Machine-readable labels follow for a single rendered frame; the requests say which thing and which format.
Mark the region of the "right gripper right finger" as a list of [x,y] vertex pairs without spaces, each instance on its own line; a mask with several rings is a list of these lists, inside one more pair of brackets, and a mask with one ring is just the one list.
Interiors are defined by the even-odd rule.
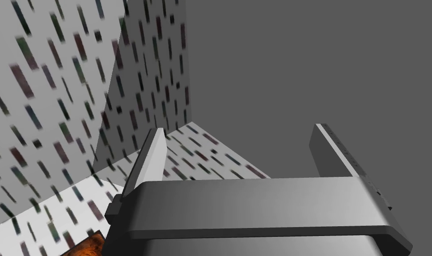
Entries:
[[313,126],[309,148],[321,177],[366,177],[348,149],[327,124]]

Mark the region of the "orange brown picture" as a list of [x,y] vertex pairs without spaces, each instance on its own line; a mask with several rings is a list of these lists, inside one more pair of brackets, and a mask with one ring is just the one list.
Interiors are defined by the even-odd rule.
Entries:
[[102,256],[105,238],[100,230],[73,246],[61,256]]

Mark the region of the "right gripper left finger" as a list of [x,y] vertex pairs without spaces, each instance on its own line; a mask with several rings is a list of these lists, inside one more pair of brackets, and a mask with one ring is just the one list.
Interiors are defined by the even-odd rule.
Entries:
[[133,192],[141,183],[162,180],[167,150],[164,129],[150,129],[126,180],[122,192],[123,198]]

